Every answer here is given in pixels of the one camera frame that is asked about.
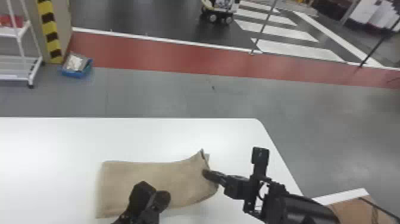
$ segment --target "white floor stripe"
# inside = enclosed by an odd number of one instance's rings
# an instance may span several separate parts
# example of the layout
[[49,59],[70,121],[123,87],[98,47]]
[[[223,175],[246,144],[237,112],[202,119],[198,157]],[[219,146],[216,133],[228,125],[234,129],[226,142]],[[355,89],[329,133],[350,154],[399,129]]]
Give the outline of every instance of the white floor stripe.
[[[258,8],[259,10],[267,10],[267,11],[271,10],[271,6],[269,6],[269,5],[261,5],[258,3],[248,2],[248,1],[240,1],[240,5],[244,5],[244,6],[252,7],[252,8]],[[279,11],[276,10],[275,8],[272,12],[279,13]]]
[[[348,41],[341,38],[339,35],[333,33],[331,30],[324,27],[323,25],[321,25],[319,22],[315,21],[310,16],[306,15],[305,13],[299,13],[299,12],[294,12],[294,13],[296,15],[298,15],[300,18],[302,18],[303,20],[307,21],[309,24],[311,24],[315,28],[317,28],[318,30],[320,30],[321,32],[323,32],[325,35],[327,35],[328,37],[333,39],[336,43],[338,43],[339,45],[341,45],[342,47],[344,47],[345,49],[347,49],[348,51],[353,53],[360,60],[364,60],[366,58],[366,56],[367,56],[366,53],[362,52],[361,50],[359,50],[358,48],[353,46],[351,43],[349,43]],[[382,67],[382,65],[378,61],[376,61],[374,58],[369,58],[367,63],[371,66]]]
[[[236,19],[235,22],[237,22],[237,24],[243,30],[252,31],[252,32],[259,32],[261,30],[261,28],[263,27],[262,24],[252,23],[252,22],[243,21],[243,20]],[[283,36],[286,38],[294,38],[294,39],[300,39],[300,40],[305,40],[305,41],[318,42],[318,40],[316,38],[314,38],[313,36],[311,36],[309,33],[300,31],[300,30],[292,30],[292,29],[286,29],[286,28],[266,25],[262,32],[265,34],[269,34],[269,35],[276,35],[276,36]]]
[[312,48],[310,46],[300,46],[290,43],[280,43],[275,41],[259,40],[257,47],[266,53],[282,54],[303,58],[314,58],[329,61],[344,60],[337,56],[334,52],[323,48]]
[[314,201],[327,206],[329,204],[338,203],[341,201],[348,201],[354,198],[359,198],[369,195],[364,188],[354,189],[350,191],[344,191],[336,194],[325,195],[317,198],[313,198]]
[[[236,15],[241,15],[245,17],[250,17],[250,18],[257,18],[259,20],[265,20],[267,18],[266,13],[259,13],[251,10],[244,10],[242,8],[238,9],[236,12]],[[283,23],[283,24],[288,24],[292,26],[297,26],[296,23],[294,23],[292,20],[282,17],[282,16],[277,16],[277,15],[271,15],[270,16],[270,21],[275,22],[275,23]]]
[[176,44],[191,45],[191,46],[203,46],[203,47],[206,47],[206,48],[217,48],[217,49],[225,49],[225,50],[232,50],[232,51],[243,51],[243,52],[250,52],[251,51],[251,49],[248,49],[248,48],[237,48],[237,47],[234,47],[234,46],[223,46],[223,45],[215,45],[215,44],[209,44],[209,43],[180,41],[180,40],[167,39],[167,38],[155,38],[155,37],[152,37],[152,36],[134,35],[134,34],[129,34],[129,33],[117,33],[117,32],[109,32],[109,31],[103,31],[103,30],[93,30],[93,29],[86,29],[86,28],[79,28],[79,27],[73,27],[72,30],[74,32],[80,32],[80,33],[93,33],[93,34],[106,35],[106,36],[117,36],[117,37],[121,37],[121,38],[141,39],[141,40],[147,40],[147,41],[176,43]]

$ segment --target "small robot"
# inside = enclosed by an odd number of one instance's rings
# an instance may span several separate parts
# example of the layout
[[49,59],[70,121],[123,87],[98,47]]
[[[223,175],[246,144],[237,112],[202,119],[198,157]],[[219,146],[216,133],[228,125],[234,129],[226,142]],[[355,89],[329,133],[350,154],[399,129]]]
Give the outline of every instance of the small robot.
[[220,20],[224,24],[233,21],[233,14],[238,10],[240,0],[201,0],[201,11],[207,20],[214,23]]

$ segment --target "shelf leg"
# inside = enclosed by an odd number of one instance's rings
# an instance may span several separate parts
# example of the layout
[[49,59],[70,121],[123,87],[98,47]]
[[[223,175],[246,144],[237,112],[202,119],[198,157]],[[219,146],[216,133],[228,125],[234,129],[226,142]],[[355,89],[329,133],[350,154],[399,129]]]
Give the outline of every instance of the shelf leg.
[[[23,9],[27,19],[32,22],[32,20],[29,17],[28,10],[26,9],[25,1],[24,0],[20,0],[20,2],[21,2],[22,9]],[[39,57],[43,57],[42,52],[40,51],[40,48],[39,48],[38,39],[36,38],[35,31],[33,30],[33,25],[32,24],[30,25],[29,29],[30,29],[30,32],[32,34],[33,41],[35,42],[35,46],[36,46],[36,49],[37,49],[37,53],[39,54]]]

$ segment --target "towel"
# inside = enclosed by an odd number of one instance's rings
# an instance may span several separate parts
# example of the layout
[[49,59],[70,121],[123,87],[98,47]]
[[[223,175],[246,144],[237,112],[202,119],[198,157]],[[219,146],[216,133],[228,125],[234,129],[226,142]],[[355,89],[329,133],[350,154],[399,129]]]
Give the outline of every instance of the towel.
[[146,181],[158,191],[168,191],[168,208],[195,204],[213,196],[218,185],[206,180],[202,170],[209,169],[202,150],[192,157],[171,163],[132,163],[105,161],[98,186],[96,218],[118,216],[125,211],[133,186]]

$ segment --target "blue bin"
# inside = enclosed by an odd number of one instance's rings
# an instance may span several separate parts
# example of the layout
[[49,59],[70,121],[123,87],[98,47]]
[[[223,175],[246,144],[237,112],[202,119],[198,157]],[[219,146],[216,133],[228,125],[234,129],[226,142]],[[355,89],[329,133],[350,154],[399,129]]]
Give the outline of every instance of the blue bin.
[[90,71],[92,70],[92,67],[93,67],[93,59],[90,58],[87,61],[86,67],[82,71],[70,71],[70,70],[61,69],[61,74],[63,76],[69,76],[69,77],[81,79],[90,73]]

